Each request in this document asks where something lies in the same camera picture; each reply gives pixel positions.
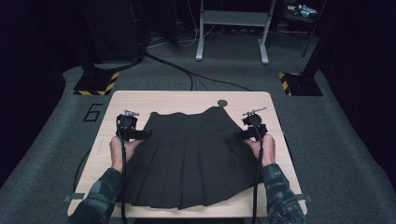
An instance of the yellow and black striped tape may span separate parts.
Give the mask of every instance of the yellow and black striped tape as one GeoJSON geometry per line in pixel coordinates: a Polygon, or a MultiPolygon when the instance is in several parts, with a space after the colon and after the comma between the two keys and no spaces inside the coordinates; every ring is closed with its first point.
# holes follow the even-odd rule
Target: yellow and black striped tape
{"type": "Polygon", "coordinates": [[[110,82],[108,83],[107,88],[104,91],[75,91],[75,95],[109,95],[111,90],[114,88],[116,84],[117,77],[119,77],[120,73],[116,73],[111,77],[110,82]]]}
{"type": "Polygon", "coordinates": [[[294,75],[294,76],[299,76],[299,73],[279,73],[280,81],[282,83],[282,88],[283,91],[286,93],[286,95],[291,95],[289,84],[286,80],[286,75],[294,75]]]}

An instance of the carpeted floor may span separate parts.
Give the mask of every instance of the carpeted floor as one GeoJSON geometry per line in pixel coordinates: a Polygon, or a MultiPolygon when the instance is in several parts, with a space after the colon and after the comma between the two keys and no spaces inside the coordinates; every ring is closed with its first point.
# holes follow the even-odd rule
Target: carpeted floor
{"type": "MultiPolygon", "coordinates": [[[[275,35],[268,49],[269,65],[260,61],[255,35],[218,35],[207,40],[201,62],[195,61],[197,42],[187,48],[163,44],[148,52],[196,74],[272,95],[302,191],[314,199],[307,205],[308,223],[396,223],[395,191],[353,131],[325,76],[321,72],[315,76],[322,97],[286,96],[283,92],[278,73],[303,71],[315,46],[313,43],[302,58],[306,41],[302,36],[275,35]]],[[[64,73],[62,100],[1,188],[0,223],[65,223],[68,203],[63,202],[64,196],[73,190],[75,171],[94,142],[114,91],[187,91],[191,87],[183,72],[149,58],[120,72],[106,96],[74,95],[81,74],[80,67],[64,73]],[[92,104],[99,104],[95,107],[101,111],[98,120],[84,122],[92,104]]],[[[209,91],[243,91],[202,81],[209,91]]],[[[111,223],[121,220],[113,218],[111,223]]]]}

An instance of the black pleated skirt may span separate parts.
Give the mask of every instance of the black pleated skirt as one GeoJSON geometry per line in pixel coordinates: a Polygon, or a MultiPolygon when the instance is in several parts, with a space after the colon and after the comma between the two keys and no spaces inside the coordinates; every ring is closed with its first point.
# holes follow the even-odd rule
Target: black pleated skirt
{"type": "Polygon", "coordinates": [[[127,164],[125,202],[154,208],[210,205],[254,184],[257,159],[223,107],[202,114],[151,113],[127,164]]]}

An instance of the table top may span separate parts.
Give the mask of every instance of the table top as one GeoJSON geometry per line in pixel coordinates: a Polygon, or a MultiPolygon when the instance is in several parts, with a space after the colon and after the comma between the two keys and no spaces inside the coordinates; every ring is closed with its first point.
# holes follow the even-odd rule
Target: table top
{"type": "MultiPolygon", "coordinates": [[[[266,124],[268,133],[276,140],[276,163],[284,172],[290,182],[290,188],[295,194],[301,194],[285,138],[277,119],[276,110],[271,96],[264,91],[116,91],[114,92],[107,108],[102,125],[92,146],[91,154],[78,182],[76,193],[88,195],[93,183],[111,166],[109,142],[116,133],[116,117],[123,114],[125,109],[139,113],[136,124],[137,130],[143,130],[149,120],[151,112],[159,114],[172,114],[182,112],[185,114],[198,114],[210,106],[218,105],[219,100],[225,100],[224,109],[229,116],[243,130],[242,119],[248,111],[267,107],[257,112],[266,124]]],[[[82,200],[73,200],[67,211],[70,216],[82,200]]],[[[300,201],[304,213],[307,209],[300,201]]],[[[157,209],[146,206],[131,206],[125,204],[127,217],[251,217],[253,207],[253,188],[246,189],[227,201],[210,206],[194,206],[186,209],[157,209]]],[[[121,204],[116,203],[113,217],[121,217],[121,204]]],[[[258,189],[257,216],[266,217],[266,196],[263,184],[258,189]]]]}

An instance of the sleeve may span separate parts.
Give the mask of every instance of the sleeve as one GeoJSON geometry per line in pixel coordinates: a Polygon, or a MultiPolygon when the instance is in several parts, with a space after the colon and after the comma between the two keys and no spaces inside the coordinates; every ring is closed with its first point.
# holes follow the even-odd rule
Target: sleeve
{"type": "Polygon", "coordinates": [[[122,175],[113,168],[92,185],[90,193],[66,223],[108,223],[120,191],[122,175]]]}
{"type": "Polygon", "coordinates": [[[306,223],[303,210],[280,167],[277,164],[264,166],[262,177],[267,195],[269,222],[306,223]]]}

